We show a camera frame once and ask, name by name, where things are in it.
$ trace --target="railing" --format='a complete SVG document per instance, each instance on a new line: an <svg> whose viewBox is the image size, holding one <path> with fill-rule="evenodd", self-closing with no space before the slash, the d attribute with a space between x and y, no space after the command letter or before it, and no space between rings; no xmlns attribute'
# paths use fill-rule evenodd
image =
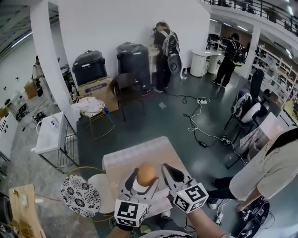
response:
<svg viewBox="0 0 298 238"><path fill-rule="evenodd" d="M284 9L263 0L200 0L202 2L248 12L281 25L298 36L298 18Z"/></svg>

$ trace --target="water bottle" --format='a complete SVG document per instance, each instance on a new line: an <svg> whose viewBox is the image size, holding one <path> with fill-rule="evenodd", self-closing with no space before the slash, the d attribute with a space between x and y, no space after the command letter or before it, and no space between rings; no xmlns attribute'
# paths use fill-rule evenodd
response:
<svg viewBox="0 0 298 238"><path fill-rule="evenodd" d="M184 70L183 72L183 79L186 80L187 79L187 68Z"/></svg>

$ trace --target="black trash bin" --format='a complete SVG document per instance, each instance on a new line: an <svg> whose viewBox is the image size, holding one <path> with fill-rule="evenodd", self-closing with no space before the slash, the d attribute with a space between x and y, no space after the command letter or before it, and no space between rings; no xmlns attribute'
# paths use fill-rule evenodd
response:
<svg viewBox="0 0 298 238"><path fill-rule="evenodd" d="M126 42L117 47L118 73L132 73L142 81L143 92L152 91L148 48L138 43Z"/></svg>
<svg viewBox="0 0 298 238"><path fill-rule="evenodd" d="M78 86L107 76L105 59L98 50L87 51L79 55L73 64Z"/></svg>

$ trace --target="trash bin lid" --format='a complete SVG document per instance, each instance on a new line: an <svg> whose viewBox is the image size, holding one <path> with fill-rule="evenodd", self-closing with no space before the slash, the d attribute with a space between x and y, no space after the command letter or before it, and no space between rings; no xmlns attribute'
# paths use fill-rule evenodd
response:
<svg viewBox="0 0 298 238"><path fill-rule="evenodd" d="M73 64L74 67L76 66L81 66L90 62L94 62L99 60L102 57L102 53L99 52L98 50L93 50L86 52L84 54L80 54L76 59Z"/></svg>
<svg viewBox="0 0 298 238"><path fill-rule="evenodd" d="M148 51L148 48L139 43L125 42L117 47L117 52L121 54L139 53Z"/></svg>

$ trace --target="power strip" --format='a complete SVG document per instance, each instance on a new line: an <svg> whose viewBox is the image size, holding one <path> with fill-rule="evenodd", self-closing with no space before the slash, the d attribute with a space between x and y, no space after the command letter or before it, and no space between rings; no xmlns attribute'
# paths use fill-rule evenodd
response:
<svg viewBox="0 0 298 238"><path fill-rule="evenodd" d="M208 101L206 101L205 99L198 99L196 102L198 104L207 104L208 103Z"/></svg>

